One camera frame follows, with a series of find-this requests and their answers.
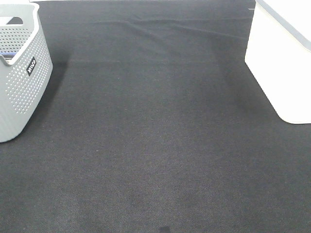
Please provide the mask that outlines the grey perforated laundry basket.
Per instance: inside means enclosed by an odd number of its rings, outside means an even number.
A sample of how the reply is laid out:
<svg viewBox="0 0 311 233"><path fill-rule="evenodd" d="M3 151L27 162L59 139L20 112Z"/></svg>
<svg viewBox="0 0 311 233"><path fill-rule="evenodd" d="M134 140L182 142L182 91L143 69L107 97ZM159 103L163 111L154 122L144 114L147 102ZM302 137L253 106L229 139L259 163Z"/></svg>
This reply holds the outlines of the grey perforated laundry basket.
<svg viewBox="0 0 311 233"><path fill-rule="evenodd" d="M28 0L3 0L1 17L19 17L21 24L0 27L0 141L17 137L34 113L51 77L53 65L39 18L39 5Z"/></svg>

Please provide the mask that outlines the white plastic storage basket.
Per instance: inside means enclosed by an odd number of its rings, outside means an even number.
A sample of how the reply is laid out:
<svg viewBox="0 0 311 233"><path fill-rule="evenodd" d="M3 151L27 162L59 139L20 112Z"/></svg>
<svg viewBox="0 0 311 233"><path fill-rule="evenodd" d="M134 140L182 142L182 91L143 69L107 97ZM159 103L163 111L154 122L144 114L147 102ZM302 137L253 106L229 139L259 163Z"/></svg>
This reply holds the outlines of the white plastic storage basket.
<svg viewBox="0 0 311 233"><path fill-rule="evenodd" d="M278 116L311 122L311 2L258 0L245 63Z"/></svg>

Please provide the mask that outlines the blue towel in grey basket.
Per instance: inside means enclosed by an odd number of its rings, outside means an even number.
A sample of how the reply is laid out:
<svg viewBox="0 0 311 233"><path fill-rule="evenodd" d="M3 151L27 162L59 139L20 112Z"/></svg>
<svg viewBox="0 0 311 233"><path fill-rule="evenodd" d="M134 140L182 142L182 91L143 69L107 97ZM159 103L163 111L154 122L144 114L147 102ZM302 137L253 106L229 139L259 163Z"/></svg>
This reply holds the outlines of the blue towel in grey basket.
<svg viewBox="0 0 311 233"><path fill-rule="evenodd" d="M17 52L0 52L0 55L4 57L5 60L12 60Z"/></svg>

